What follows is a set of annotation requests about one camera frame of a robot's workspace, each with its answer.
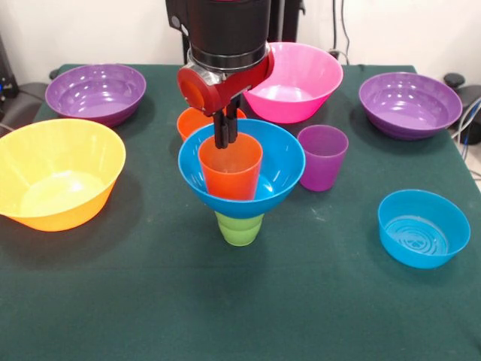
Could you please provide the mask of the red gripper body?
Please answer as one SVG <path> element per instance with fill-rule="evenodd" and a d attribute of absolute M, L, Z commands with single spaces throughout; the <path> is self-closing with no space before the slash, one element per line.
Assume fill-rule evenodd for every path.
<path fill-rule="evenodd" d="M 224 109 L 242 92 L 258 86 L 274 70 L 271 49 L 267 49 L 264 59 L 253 67 L 231 73 L 208 70 L 195 62 L 190 53 L 188 59 L 177 72 L 177 84 L 189 106 L 208 117 Z"/>

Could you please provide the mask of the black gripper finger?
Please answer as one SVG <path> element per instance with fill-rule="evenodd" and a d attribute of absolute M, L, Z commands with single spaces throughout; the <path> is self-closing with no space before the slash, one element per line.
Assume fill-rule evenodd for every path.
<path fill-rule="evenodd" d="M 228 123 L 223 111 L 217 111 L 213 115 L 215 145 L 218 149 L 228 146 Z"/>
<path fill-rule="evenodd" d="M 237 139 L 237 110 L 240 106 L 241 97 L 235 96 L 226 107 L 226 119 L 228 126 L 228 142 L 234 143 Z"/>

